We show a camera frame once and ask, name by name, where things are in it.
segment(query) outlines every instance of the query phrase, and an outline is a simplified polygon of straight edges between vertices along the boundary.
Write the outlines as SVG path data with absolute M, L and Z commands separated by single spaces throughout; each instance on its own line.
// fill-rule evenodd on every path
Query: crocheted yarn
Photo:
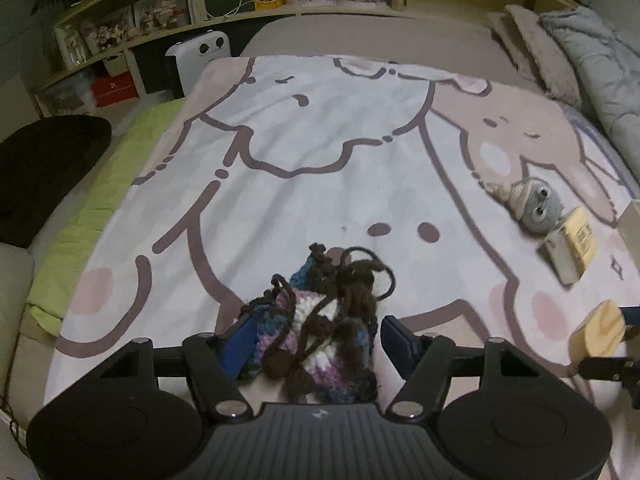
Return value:
M 372 371 L 373 341 L 378 329 L 378 300 L 395 287 L 391 270 L 369 250 L 350 248 L 334 266 L 319 244 L 287 283 L 274 275 L 273 289 L 243 309 L 257 321 L 258 343 L 241 377 L 265 372 L 285 378 L 290 402 L 315 393 L 321 402 L 370 402 L 377 397 Z M 362 250 L 371 260 L 345 263 Z M 391 287 L 380 298 L 372 294 L 373 271 L 386 271 Z

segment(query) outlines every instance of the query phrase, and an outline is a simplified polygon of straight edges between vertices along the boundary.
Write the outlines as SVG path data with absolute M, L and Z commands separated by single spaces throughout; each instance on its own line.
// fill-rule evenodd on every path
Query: blanket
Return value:
M 540 255 L 541 240 L 479 185 L 524 176 L 548 181 L 567 210 L 588 211 L 600 249 L 571 288 Z M 86 264 L 46 399 L 132 338 L 174 346 L 222 332 L 315 241 L 332 258 L 369 248 L 393 269 L 379 319 L 394 314 L 415 333 L 466 345 L 502 336 L 568 378 L 567 340 L 589 311 L 638 301 L 640 274 L 615 229 L 629 199 L 588 130 L 521 89 L 354 57 L 213 61 Z M 374 293 L 388 286 L 376 277 Z M 379 342 L 373 360 L 386 406 L 402 379 Z M 574 383 L 604 410 L 626 406 L 624 418 L 612 415 L 605 474 L 633 478 L 628 396 L 616 384 Z M 449 398 L 477 385 L 455 381 Z M 167 387 L 186 394 L 184 383 Z M 276 393 L 247 396 L 257 409 Z
M 575 66 L 604 132 L 640 179 L 640 46 L 586 7 L 547 12 L 540 21 Z

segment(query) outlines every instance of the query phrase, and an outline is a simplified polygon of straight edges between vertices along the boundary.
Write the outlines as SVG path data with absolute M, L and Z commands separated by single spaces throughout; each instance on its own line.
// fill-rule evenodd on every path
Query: wooden block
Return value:
M 586 357 L 611 357 L 625 335 L 625 320 L 618 305 L 605 300 L 587 316 L 569 338 L 574 364 Z

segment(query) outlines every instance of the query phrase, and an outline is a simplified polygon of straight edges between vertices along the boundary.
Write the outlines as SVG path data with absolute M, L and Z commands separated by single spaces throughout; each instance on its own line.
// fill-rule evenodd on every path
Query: gray plush toy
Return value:
M 521 227 L 530 234 L 548 234 L 562 216 L 562 202 L 558 193 L 540 178 L 523 178 L 513 184 L 489 182 L 484 184 L 484 189 L 507 207 Z

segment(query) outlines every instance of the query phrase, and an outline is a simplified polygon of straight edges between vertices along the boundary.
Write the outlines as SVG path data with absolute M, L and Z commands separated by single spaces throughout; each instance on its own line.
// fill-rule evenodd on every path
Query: green sheet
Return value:
M 36 322 L 50 334 L 60 334 L 71 297 L 102 230 L 183 101 L 178 99 L 149 108 L 134 119 L 96 178 L 84 206 L 47 250 L 33 280 L 27 307 Z

